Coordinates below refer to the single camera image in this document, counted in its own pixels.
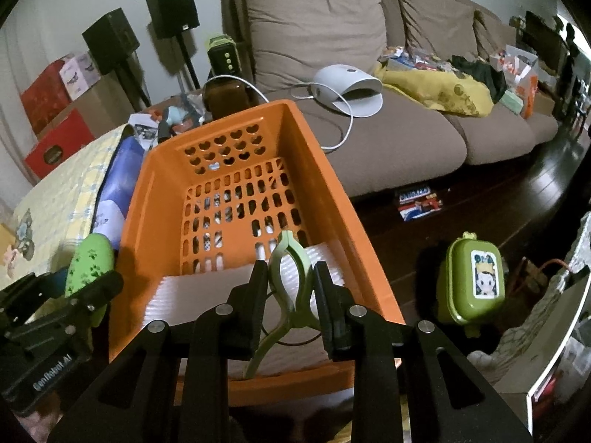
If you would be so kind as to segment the pink clothes clip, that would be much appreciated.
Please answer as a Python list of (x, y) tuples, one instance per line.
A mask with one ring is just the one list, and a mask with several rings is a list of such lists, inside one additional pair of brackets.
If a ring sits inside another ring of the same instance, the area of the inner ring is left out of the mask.
[(7, 269), (12, 268), (19, 256), (20, 252), (18, 251), (18, 249), (13, 245), (9, 244), (3, 255), (3, 265)]

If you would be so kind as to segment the grey clothes clip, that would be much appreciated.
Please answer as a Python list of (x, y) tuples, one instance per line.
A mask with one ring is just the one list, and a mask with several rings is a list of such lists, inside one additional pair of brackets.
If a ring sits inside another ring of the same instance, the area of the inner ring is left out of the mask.
[(16, 249), (25, 260), (30, 261), (34, 256), (35, 245), (30, 238), (24, 238), (18, 242)]

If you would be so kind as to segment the white foam mesh sheet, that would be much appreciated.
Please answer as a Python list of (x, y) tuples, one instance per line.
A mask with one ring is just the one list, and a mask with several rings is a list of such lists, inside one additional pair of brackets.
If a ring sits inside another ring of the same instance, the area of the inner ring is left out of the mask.
[[(259, 346), (266, 290), (267, 264), (259, 262), (221, 271), (166, 276), (146, 304), (142, 325), (163, 321), (169, 326), (177, 326), (197, 320), (208, 310), (229, 305), (231, 320), (245, 324), (245, 327), (238, 327), (238, 336), (249, 337), (249, 341), (240, 339), (238, 347), (249, 347), (247, 354), (252, 356)], [(307, 370), (328, 361), (321, 336), (301, 348), (274, 348), (263, 360), (256, 377)]]

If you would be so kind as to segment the green paw print case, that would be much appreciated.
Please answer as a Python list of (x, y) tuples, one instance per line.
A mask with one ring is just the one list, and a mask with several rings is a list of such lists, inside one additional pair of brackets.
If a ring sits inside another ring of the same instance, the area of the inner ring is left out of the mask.
[(114, 252), (108, 238), (100, 233), (89, 234), (74, 251), (67, 272), (64, 297), (72, 297), (113, 269)]

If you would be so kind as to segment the light green clothes clip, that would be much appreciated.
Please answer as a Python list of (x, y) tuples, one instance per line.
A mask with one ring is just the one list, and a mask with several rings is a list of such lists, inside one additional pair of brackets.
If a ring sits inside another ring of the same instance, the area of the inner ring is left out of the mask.
[(312, 307), (314, 275), (311, 259), (294, 232), (281, 230), (267, 261), (267, 290), (259, 346), (243, 372), (252, 379), (276, 347), (301, 348), (321, 337), (318, 311)]

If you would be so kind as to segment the yellow checked tablecloth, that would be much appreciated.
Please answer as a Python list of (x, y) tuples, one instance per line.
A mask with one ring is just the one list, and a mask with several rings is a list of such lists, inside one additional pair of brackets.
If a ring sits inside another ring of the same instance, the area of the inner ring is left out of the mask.
[(1, 267), (1, 286), (19, 278), (54, 272), (69, 265), (80, 242), (90, 233), (98, 193), (121, 141), (131, 137), (124, 124), (89, 143), (42, 179), (14, 211), (18, 225), (27, 209), (32, 216), (34, 256), (22, 255), (14, 266)]

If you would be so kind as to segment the blue clothes clip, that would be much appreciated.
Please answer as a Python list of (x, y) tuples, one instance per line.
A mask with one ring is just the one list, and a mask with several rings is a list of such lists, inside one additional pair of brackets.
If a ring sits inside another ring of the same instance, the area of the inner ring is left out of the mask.
[(32, 216), (29, 209), (26, 210), (16, 228), (16, 237), (19, 243), (32, 240)]

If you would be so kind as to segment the green frog container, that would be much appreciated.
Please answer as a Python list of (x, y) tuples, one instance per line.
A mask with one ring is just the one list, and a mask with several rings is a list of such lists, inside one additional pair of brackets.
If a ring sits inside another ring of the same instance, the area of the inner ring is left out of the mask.
[(464, 232), (448, 248), (437, 283), (438, 319), (443, 323), (479, 323), (505, 300), (502, 256), (492, 243)]

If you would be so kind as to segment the purple plastic package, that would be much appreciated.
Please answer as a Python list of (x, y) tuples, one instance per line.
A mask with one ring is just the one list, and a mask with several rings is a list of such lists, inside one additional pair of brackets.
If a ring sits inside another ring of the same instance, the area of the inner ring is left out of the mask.
[(144, 159), (135, 137), (123, 139), (115, 152), (99, 191), (92, 233), (105, 236), (118, 251), (125, 219)]

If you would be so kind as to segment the orange plastic basket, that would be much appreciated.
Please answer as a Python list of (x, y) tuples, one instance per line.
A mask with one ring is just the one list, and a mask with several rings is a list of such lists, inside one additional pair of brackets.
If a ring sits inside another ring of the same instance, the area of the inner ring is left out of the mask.
[(188, 131), (148, 152), (131, 199), (116, 268), (109, 353), (147, 323), (161, 281), (184, 275), (188, 305), (214, 305), (223, 270), (270, 256), (283, 230), (328, 251), (335, 281), (360, 305), (403, 316), (362, 223), (294, 102), (263, 104)]

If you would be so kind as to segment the red blue box under sofa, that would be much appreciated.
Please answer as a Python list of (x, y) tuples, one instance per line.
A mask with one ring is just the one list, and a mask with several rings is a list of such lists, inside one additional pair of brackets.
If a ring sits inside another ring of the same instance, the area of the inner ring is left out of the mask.
[(420, 187), (401, 193), (397, 208), (404, 221), (411, 221), (440, 211), (443, 201), (430, 187)]

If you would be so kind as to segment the red collection gift box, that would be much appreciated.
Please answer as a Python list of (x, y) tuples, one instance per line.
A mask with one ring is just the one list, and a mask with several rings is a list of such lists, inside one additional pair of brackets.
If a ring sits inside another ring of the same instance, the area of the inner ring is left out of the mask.
[(93, 140), (82, 115), (74, 109), (41, 138), (24, 162), (39, 179), (43, 179)]

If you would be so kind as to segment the brown cardboard box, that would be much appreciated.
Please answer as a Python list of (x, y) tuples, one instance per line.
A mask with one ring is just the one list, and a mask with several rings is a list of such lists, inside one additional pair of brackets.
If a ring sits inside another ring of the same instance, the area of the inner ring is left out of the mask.
[(79, 112), (94, 138), (125, 124), (129, 115), (135, 112), (117, 77), (110, 73), (55, 116), (37, 135), (38, 140), (54, 129), (73, 110)]

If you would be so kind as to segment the red gift box upper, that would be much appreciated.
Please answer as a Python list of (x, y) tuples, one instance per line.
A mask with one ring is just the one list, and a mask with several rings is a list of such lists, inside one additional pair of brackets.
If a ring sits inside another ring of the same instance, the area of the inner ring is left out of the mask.
[(50, 63), (20, 95), (35, 135), (39, 135), (70, 103), (70, 97), (59, 73), (64, 64), (63, 59)]

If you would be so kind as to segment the small pink white box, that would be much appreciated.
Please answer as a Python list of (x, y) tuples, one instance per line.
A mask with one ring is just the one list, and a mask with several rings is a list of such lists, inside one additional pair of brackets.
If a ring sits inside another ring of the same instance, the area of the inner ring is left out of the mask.
[(75, 101), (100, 80), (100, 73), (88, 52), (69, 53), (61, 58), (59, 75), (71, 101)]

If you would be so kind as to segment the white nail lamp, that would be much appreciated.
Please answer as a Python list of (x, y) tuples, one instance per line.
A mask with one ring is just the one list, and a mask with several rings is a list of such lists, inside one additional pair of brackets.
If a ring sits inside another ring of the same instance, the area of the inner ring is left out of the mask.
[(326, 108), (353, 118), (369, 118), (383, 107), (383, 83), (377, 77), (346, 64), (318, 70), (311, 94)]

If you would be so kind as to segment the yellow cloth on sofa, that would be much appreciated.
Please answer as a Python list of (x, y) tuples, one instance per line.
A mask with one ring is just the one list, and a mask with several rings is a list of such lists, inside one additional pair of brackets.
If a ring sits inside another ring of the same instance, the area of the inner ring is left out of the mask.
[(376, 63), (373, 75), (427, 109), (468, 117), (486, 117), (494, 102), (488, 87), (472, 76), (432, 70), (392, 70)]

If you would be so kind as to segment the left black speaker on stand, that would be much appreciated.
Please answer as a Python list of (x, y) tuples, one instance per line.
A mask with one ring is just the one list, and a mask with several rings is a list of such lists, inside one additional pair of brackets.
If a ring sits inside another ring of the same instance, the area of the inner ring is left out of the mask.
[(99, 72), (103, 76), (114, 74), (132, 108), (138, 111), (139, 102), (149, 107), (150, 99), (130, 64), (139, 41), (122, 8), (102, 15), (82, 32), (82, 38)]

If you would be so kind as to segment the black speaker on stand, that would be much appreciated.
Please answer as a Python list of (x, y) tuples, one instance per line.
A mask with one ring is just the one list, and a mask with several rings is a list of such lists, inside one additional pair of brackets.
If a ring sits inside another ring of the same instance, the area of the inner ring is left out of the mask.
[(99, 72), (103, 76), (114, 74), (132, 108), (138, 111), (139, 102), (149, 107), (150, 99), (130, 64), (139, 41), (122, 8), (102, 15), (82, 32), (82, 38)]
[(184, 34), (200, 26), (194, 0), (146, 0), (146, 5), (156, 38), (176, 40), (193, 87), (200, 89), (197, 72), (184, 41)]

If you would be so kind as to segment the brown sofa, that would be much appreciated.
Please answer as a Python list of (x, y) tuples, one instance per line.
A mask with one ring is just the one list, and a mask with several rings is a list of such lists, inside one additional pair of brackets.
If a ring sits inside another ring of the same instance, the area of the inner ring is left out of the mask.
[(555, 118), (521, 116), (450, 65), (508, 40), (469, 0), (221, 0), (224, 30), (270, 99), (297, 102), (346, 194), (517, 158), (552, 140)]

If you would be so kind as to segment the green black power station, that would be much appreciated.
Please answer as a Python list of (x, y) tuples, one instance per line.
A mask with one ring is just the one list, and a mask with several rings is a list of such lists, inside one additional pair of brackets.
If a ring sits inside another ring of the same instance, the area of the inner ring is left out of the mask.
[(242, 68), (235, 41), (225, 34), (219, 34), (206, 41), (206, 53), (213, 76), (242, 75)]

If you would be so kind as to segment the right black speaker on stand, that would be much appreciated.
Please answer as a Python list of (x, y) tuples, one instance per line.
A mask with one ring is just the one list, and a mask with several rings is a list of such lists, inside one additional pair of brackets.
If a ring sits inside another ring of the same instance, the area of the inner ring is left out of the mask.
[(176, 40), (193, 87), (200, 89), (197, 72), (184, 41), (184, 34), (200, 26), (194, 0), (146, 0), (146, 5), (156, 38)]

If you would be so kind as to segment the far beige cushion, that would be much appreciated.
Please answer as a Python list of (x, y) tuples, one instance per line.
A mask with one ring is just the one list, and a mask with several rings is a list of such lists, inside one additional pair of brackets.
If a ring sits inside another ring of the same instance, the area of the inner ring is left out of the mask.
[(516, 29), (504, 24), (496, 16), (477, 9), (474, 13), (473, 29), (477, 41), (478, 55), (487, 60), (507, 45), (516, 43)]

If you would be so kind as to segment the middle beige cushion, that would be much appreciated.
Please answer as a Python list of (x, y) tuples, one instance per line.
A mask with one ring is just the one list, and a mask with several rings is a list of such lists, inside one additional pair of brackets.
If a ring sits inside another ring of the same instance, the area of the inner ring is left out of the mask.
[(448, 60), (476, 54), (475, 8), (460, 0), (399, 0), (409, 48)]

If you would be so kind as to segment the large beige cushion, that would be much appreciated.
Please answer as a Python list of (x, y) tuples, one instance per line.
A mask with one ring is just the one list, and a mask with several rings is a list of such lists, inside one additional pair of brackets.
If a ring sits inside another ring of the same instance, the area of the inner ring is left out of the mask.
[(382, 0), (245, 0), (256, 86), (266, 92), (349, 64), (370, 71), (387, 46)]

